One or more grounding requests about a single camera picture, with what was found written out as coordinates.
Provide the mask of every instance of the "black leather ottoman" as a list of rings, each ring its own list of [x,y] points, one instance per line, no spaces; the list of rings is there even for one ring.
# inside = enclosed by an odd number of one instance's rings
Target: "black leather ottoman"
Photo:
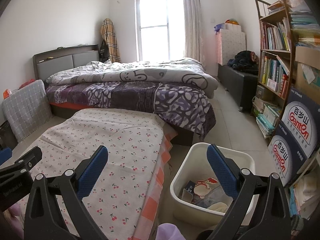
[[[239,111],[250,111],[257,90],[258,76],[236,71],[227,65],[219,65],[218,78],[236,101]]]

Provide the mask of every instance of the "headboard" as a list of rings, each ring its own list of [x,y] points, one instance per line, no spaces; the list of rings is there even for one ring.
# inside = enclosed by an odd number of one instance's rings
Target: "headboard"
[[[82,45],[46,51],[33,56],[36,79],[44,83],[51,75],[84,66],[90,61],[99,61],[98,45]]]

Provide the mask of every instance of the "blue gripper pad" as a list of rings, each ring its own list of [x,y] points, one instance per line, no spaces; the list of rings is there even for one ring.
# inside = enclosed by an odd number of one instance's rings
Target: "blue gripper pad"
[[[12,157],[12,150],[7,147],[0,152],[0,165],[4,164],[7,160]]]
[[[88,161],[90,163],[87,165],[78,179],[77,197],[79,200],[89,196],[101,172],[106,166],[108,162],[107,148],[100,146]]]
[[[224,157],[222,152],[215,145],[210,145],[207,149],[207,160],[217,176],[226,195],[236,199],[238,197],[237,184],[238,180],[234,173],[229,168],[226,161],[233,160]]]

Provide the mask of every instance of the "bed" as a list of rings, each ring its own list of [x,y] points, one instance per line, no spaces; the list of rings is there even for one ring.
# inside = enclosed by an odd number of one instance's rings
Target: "bed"
[[[43,133],[31,146],[43,158],[31,171],[46,177],[74,169],[104,145],[108,163],[89,197],[90,215],[109,240],[147,240],[156,219],[164,168],[170,159],[174,130],[155,114],[123,109],[84,109]],[[77,232],[63,200],[62,215],[71,233]],[[28,197],[19,201],[23,213]]]
[[[208,97],[213,97],[218,82],[197,64],[188,72],[193,62],[185,59],[156,67],[140,62],[105,66],[98,60],[97,45],[34,55],[36,78],[49,82],[46,93],[55,115],[69,118],[85,108],[155,113],[183,133],[182,141],[188,142],[192,142],[193,133],[203,139],[215,125]]]

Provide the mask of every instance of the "purple bag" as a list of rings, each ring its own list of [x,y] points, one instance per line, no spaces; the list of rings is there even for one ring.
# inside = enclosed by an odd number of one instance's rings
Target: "purple bag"
[[[158,226],[156,240],[186,240],[180,233],[179,229],[169,223]]]

